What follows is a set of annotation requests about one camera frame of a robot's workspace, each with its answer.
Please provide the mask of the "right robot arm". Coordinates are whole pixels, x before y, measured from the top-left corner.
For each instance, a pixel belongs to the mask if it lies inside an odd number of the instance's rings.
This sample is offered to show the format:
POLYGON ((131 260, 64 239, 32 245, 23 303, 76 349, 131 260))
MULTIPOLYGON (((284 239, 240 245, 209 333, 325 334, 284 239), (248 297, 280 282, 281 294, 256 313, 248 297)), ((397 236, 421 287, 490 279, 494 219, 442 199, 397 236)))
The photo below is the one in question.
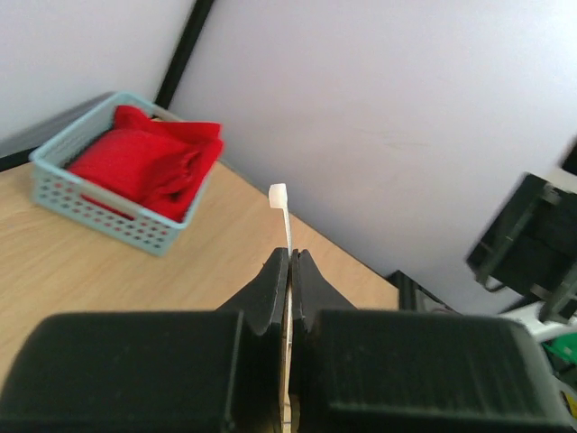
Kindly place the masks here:
POLYGON ((542 346, 569 405, 576 402, 576 144, 544 177, 524 174, 465 259, 503 311, 542 346))

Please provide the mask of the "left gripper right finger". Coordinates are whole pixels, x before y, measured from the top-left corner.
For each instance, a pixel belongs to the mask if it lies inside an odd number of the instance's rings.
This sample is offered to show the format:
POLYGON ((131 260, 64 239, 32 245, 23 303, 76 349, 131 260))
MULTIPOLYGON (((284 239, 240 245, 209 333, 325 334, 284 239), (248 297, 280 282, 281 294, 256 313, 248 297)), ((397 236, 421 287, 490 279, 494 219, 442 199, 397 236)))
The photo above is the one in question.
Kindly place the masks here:
POLYGON ((573 432, 539 341, 515 318, 358 309, 291 259, 295 432, 573 432))

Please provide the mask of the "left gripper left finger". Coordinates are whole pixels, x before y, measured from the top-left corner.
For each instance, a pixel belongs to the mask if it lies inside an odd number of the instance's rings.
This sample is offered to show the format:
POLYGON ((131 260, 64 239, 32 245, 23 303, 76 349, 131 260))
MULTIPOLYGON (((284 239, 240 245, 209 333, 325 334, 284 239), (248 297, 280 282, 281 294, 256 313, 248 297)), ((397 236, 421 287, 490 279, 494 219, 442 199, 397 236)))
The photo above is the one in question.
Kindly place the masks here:
POLYGON ((41 321, 1 390, 4 432, 279 432, 289 255, 214 310, 41 321))

